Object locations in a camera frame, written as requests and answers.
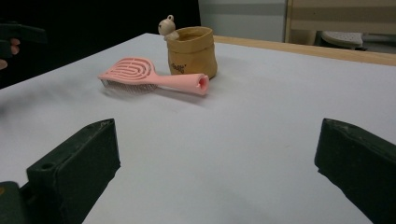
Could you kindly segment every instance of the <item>vented hairbrush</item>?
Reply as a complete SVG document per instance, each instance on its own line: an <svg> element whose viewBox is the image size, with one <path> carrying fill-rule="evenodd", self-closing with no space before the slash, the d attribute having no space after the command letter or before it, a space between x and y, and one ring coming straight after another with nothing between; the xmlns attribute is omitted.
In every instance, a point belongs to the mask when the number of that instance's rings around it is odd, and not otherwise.
<svg viewBox="0 0 396 224"><path fill-rule="evenodd" d="M149 59L136 57L119 60L98 78L106 88L132 93L153 91L157 86L163 86L205 95L209 87L209 78L205 74L159 76Z"/></svg>

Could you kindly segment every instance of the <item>paper bag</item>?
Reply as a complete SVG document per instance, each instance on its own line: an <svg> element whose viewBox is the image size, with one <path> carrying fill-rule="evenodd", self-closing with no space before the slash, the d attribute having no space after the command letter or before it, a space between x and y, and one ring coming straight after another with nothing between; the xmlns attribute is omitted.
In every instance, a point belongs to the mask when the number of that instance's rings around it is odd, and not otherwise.
<svg viewBox="0 0 396 224"><path fill-rule="evenodd" d="M216 75L213 31L203 26L177 30L179 39L168 39L168 63L172 75L203 73L209 78Z"/></svg>

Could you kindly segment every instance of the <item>person's hand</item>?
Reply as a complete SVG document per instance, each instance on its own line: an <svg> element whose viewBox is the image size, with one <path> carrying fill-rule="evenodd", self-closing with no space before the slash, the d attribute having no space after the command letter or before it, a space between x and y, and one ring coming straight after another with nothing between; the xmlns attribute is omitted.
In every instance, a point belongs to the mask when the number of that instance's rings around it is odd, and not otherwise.
<svg viewBox="0 0 396 224"><path fill-rule="evenodd" d="M18 47L18 45L21 43L21 41L19 39L11 38L9 42L11 43L12 54L17 54L18 52L20 52L20 47ZM5 60L0 59L0 70L7 68L7 66L8 66L7 62Z"/></svg>

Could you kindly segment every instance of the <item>table surface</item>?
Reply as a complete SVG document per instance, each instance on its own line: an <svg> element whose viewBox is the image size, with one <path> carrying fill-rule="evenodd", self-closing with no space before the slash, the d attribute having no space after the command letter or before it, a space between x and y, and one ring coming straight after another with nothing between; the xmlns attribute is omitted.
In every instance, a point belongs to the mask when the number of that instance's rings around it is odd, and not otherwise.
<svg viewBox="0 0 396 224"><path fill-rule="evenodd" d="M204 97L106 93L97 76L123 57L169 74L150 34L0 90L0 180L23 185L73 133L115 119L121 168L84 223L371 223L314 157L324 118L396 143L396 67L215 46Z"/></svg>

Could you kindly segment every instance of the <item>small figurine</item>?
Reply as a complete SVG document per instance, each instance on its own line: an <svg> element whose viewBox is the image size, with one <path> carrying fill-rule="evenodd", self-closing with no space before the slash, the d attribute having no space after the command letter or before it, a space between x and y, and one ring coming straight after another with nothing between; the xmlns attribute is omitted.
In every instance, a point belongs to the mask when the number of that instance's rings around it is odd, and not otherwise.
<svg viewBox="0 0 396 224"><path fill-rule="evenodd" d="M164 40L178 39L178 33L176 32L176 26L174 23L174 17L169 15L165 20L161 21L158 25L158 32L164 36Z"/></svg>

